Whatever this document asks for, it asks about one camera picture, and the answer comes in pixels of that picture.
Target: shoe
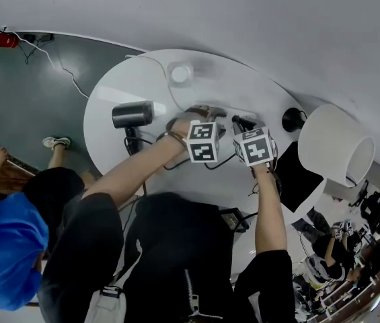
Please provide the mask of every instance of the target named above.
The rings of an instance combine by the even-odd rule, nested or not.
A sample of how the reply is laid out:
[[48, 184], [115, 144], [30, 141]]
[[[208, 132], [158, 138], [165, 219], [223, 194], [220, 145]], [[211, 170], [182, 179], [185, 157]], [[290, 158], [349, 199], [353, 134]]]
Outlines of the shoe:
[[43, 139], [43, 146], [50, 148], [51, 150], [54, 150], [56, 145], [64, 145], [66, 149], [70, 147], [71, 141], [68, 137], [47, 137]]

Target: white wall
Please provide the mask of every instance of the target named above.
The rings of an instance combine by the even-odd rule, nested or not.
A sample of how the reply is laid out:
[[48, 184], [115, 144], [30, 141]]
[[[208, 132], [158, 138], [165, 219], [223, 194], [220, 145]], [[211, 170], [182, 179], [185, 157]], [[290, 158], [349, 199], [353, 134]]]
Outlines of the white wall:
[[356, 116], [380, 162], [380, 0], [0, 0], [4, 24], [237, 59]]

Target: black t-shirt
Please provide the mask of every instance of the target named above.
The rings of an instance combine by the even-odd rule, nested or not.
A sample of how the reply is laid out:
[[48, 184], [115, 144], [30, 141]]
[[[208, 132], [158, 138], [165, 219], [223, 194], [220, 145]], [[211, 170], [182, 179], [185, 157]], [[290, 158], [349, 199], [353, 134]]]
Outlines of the black t-shirt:
[[[312, 245], [313, 251], [317, 256], [324, 258], [331, 238], [330, 235], [319, 237]], [[332, 258], [336, 261], [333, 266], [328, 267], [324, 261], [321, 261], [321, 265], [325, 268], [327, 274], [333, 279], [339, 279], [342, 276], [342, 268], [346, 275], [354, 265], [354, 254], [347, 251], [339, 240], [335, 240], [333, 245]]]
[[[82, 323], [93, 292], [112, 280], [123, 246], [119, 214], [110, 196], [94, 194], [80, 205], [46, 265], [39, 291], [46, 323]], [[248, 297], [257, 292], [265, 322], [295, 321], [291, 259], [285, 250], [257, 255], [233, 292], [233, 234], [217, 207], [170, 193], [148, 196], [137, 206], [128, 231], [125, 268], [139, 257], [137, 240], [143, 252], [124, 284], [125, 323], [185, 322], [192, 313], [188, 277], [200, 312], [222, 316], [221, 322], [256, 323]]]

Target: electrical wire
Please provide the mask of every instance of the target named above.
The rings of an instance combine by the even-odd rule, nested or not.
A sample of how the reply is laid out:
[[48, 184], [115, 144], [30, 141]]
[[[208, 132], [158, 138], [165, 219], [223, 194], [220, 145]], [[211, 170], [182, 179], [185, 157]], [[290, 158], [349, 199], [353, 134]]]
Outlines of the electrical wire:
[[65, 71], [65, 72], [67, 72], [69, 75], [71, 75], [71, 80], [72, 80], [72, 82], [73, 82], [73, 85], [75, 85], [75, 87], [77, 88], [77, 91], [79, 91], [79, 93], [80, 93], [82, 96], [84, 96], [85, 98], [88, 98], [88, 99], [89, 99], [89, 97], [88, 97], [86, 94], [84, 94], [84, 93], [81, 91], [81, 89], [79, 88], [79, 86], [77, 85], [77, 83], [76, 83], [76, 81], [75, 81], [75, 75], [74, 75], [72, 72], [70, 72], [68, 69], [64, 68], [64, 67], [61, 67], [61, 68], [55, 67], [53, 61], [51, 60], [51, 58], [50, 58], [50, 56], [49, 56], [49, 53], [48, 53], [46, 50], [43, 50], [43, 49], [41, 49], [40, 47], [36, 46], [35, 44], [32, 44], [32, 43], [28, 42], [27, 40], [24, 40], [23, 38], [20, 37], [20, 35], [18, 35], [18, 34], [17, 34], [16, 32], [14, 32], [14, 31], [9, 31], [9, 33], [15, 34], [15, 35], [16, 35], [16, 36], [17, 36], [22, 42], [25, 42], [25, 43], [29, 44], [30, 46], [33, 46], [34, 48], [38, 49], [39, 51], [44, 52], [44, 53], [46, 54], [46, 56], [48, 57], [48, 60], [49, 60], [50, 64], [54, 67], [54, 69], [57, 70], [57, 71], [60, 71], [60, 70], [62, 69], [63, 71]]
[[120, 208], [118, 209], [118, 211], [121, 212], [121, 211], [125, 210], [128, 206], [130, 206], [130, 205], [132, 205], [133, 203], [139, 201], [141, 198], [143, 198], [143, 196], [139, 196], [137, 199], [135, 199], [135, 200], [133, 200], [133, 201], [131, 201], [131, 202], [125, 204], [125, 206], [120, 207]]
[[241, 223], [243, 223], [245, 220], [249, 219], [250, 217], [255, 217], [257, 214], [258, 214], [258, 212], [252, 213], [250, 215], [247, 215], [243, 219], [239, 220], [239, 223], [237, 223], [235, 229], [233, 230], [233, 233], [235, 233], [237, 231], [237, 229], [239, 228], [239, 226], [241, 225]]
[[168, 88], [168, 90], [169, 90], [170, 97], [172, 98], [172, 100], [174, 101], [174, 104], [176, 105], [176, 108], [178, 108], [178, 109], [181, 110], [182, 112], [185, 111], [183, 108], [181, 108], [181, 106], [180, 106], [180, 105], [178, 104], [178, 102], [176, 101], [174, 95], [172, 94], [172, 89], [170, 88], [169, 81], [167, 80], [167, 74], [166, 74], [166, 72], [165, 72], [165, 69], [164, 69], [163, 65], [162, 65], [158, 60], [155, 60], [155, 59], [153, 59], [152, 57], [146, 57], [145, 55], [126, 55], [125, 57], [128, 57], [128, 58], [136, 58], [136, 59], [149, 59], [149, 60], [152, 60], [152, 61], [156, 62], [156, 63], [161, 67], [161, 70], [163, 71], [163, 75], [164, 75], [165, 83], [166, 83], [167, 88]]
[[[134, 139], [134, 140], [142, 141], [142, 142], [147, 143], [147, 144], [149, 144], [149, 145], [152, 145], [152, 144], [153, 144], [152, 142], [150, 142], [150, 141], [148, 141], [148, 140], [145, 140], [145, 139], [142, 139], [142, 138], [140, 138], [140, 137], [125, 137], [125, 138], [124, 138], [124, 146], [125, 146], [125, 148], [126, 148], [128, 154], [130, 154], [130, 149], [128, 148], [128, 140], [129, 140], [129, 139]], [[182, 164], [184, 164], [184, 163], [186, 163], [186, 162], [188, 162], [188, 161], [190, 161], [190, 158], [187, 158], [187, 159], [185, 159], [185, 160], [183, 160], [183, 161], [177, 163], [176, 165], [172, 166], [171, 168], [168, 168], [167, 166], [164, 166], [163, 168], [164, 168], [165, 170], [167, 170], [167, 171], [170, 171], [170, 170], [176, 169], [178, 166], [180, 166], [180, 165], [182, 165]]]
[[203, 164], [204, 164], [204, 166], [205, 166], [206, 169], [208, 169], [208, 170], [215, 170], [215, 169], [219, 168], [220, 166], [224, 165], [225, 163], [227, 163], [230, 159], [232, 159], [235, 156], [236, 156], [236, 153], [233, 153], [225, 161], [219, 163], [218, 165], [214, 166], [213, 168], [208, 167], [206, 163], [203, 163]]
[[248, 197], [254, 194], [258, 194], [259, 190], [256, 191], [257, 186], [258, 186], [258, 182], [254, 184], [254, 186], [252, 187], [252, 192], [251, 194], [248, 194]]
[[[52, 43], [52, 42], [54, 42], [54, 39], [52, 39], [52, 40], [50, 40], [50, 41], [48, 41], [48, 42], [45, 42], [44, 44], [42, 44], [41, 46], [39, 46], [39, 44], [40, 44], [40, 39], [38, 39], [37, 40], [37, 44], [36, 44], [36, 46], [38, 46], [39, 48], [44, 48], [45, 46], [47, 46], [48, 44], [50, 44], [50, 43]], [[33, 50], [31, 50], [30, 51], [30, 53], [28, 54], [28, 55], [26, 55], [26, 52], [24, 51], [24, 55], [25, 55], [25, 57], [26, 57], [26, 65], [28, 65], [28, 59], [36, 52], [36, 48], [34, 48]]]
[[303, 113], [305, 115], [305, 118], [308, 119], [308, 115], [306, 115], [306, 112], [304, 112], [303, 110], [299, 110], [299, 112]]

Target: black device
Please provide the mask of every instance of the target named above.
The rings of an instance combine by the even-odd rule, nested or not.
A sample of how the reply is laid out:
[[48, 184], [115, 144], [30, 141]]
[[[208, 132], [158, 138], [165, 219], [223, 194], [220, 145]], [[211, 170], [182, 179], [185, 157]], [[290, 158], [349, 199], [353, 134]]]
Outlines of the black device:
[[282, 116], [282, 127], [289, 133], [302, 129], [304, 124], [302, 111], [297, 108], [289, 108]]
[[147, 126], [153, 120], [153, 103], [150, 100], [142, 102], [123, 103], [112, 109], [112, 122], [115, 128], [124, 128], [128, 138], [128, 152], [136, 154], [139, 152], [139, 141], [132, 139], [137, 137], [137, 127]]
[[237, 207], [221, 209], [219, 214], [230, 227], [231, 231], [242, 234], [250, 228], [250, 225], [248, 225], [248, 222], [243, 218], [241, 211]]
[[46, 34], [40, 37], [40, 41], [44, 42], [52, 42], [54, 40], [54, 34]]
[[293, 213], [323, 181], [322, 176], [302, 166], [297, 146], [297, 141], [290, 144], [279, 158], [275, 170], [282, 182], [281, 202]]
[[36, 41], [36, 35], [33, 34], [24, 34], [22, 38], [30, 43], [34, 43]]

